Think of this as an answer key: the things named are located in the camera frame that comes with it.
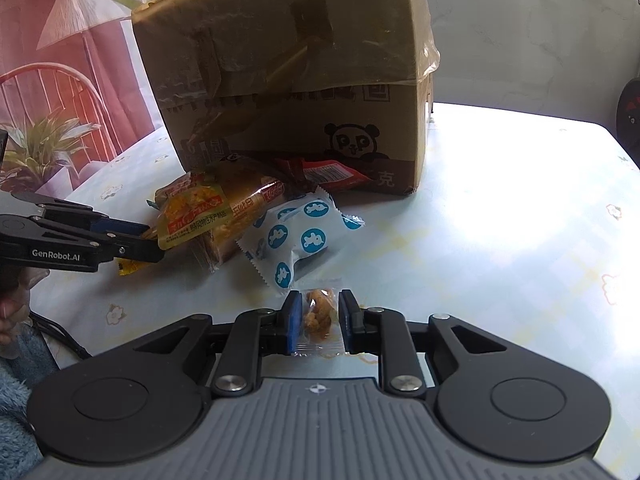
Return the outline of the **left hand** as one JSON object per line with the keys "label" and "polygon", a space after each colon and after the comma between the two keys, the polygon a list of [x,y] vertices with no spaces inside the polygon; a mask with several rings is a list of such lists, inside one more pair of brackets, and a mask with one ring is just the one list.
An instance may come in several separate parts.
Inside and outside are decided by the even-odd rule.
{"label": "left hand", "polygon": [[20,355],[17,335],[29,316],[30,291],[50,274],[47,269],[1,265],[1,356],[13,360]]}

